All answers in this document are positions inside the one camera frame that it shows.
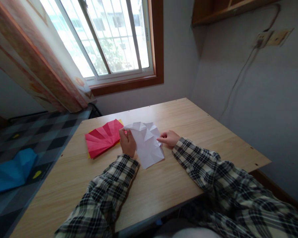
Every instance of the right hand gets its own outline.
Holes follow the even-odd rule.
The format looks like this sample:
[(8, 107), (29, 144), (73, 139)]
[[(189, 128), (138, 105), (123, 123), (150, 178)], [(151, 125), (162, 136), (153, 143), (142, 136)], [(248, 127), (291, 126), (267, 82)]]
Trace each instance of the right hand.
[(171, 147), (174, 147), (179, 140), (180, 140), (180, 136), (174, 131), (170, 131), (170, 130), (162, 132), (160, 137), (157, 138), (157, 141), (165, 143)]

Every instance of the white origami paper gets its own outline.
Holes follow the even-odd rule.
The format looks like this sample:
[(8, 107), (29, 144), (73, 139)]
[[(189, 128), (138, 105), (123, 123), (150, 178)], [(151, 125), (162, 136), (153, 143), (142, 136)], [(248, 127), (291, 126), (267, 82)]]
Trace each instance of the white origami paper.
[(160, 132), (156, 125), (151, 123), (134, 122), (124, 126), (130, 129), (137, 144), (137, 154), (144, 169), (165, 158), (162, 143), (157, 141)]

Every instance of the window sill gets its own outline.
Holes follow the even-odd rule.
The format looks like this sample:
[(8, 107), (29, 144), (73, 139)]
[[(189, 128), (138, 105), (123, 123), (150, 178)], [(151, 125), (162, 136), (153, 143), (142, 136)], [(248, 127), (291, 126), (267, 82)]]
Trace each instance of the window sill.
[(163, 77), (156, 75), (144, 76), (136, 79), (127, 79), (119, 82), (105, 83), (89, 86), (94, 96), (117, 93), (131, 89), (163, 84)]

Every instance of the blue origami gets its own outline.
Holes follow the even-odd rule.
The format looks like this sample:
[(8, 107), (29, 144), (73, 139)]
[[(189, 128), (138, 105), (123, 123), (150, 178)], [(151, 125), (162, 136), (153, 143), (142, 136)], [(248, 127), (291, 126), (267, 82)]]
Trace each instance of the blue origami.
[(33, 149), (20, 150), (13, 160), (0, 164), (0, 192), (26, 183), (38, 155)]

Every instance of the wooden shelf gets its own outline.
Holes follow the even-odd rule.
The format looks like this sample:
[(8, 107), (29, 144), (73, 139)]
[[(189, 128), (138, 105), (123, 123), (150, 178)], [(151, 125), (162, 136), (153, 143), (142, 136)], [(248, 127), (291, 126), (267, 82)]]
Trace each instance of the wooden shelf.
[(278, 0), (195, 0), (192, 26), (210, 24)]

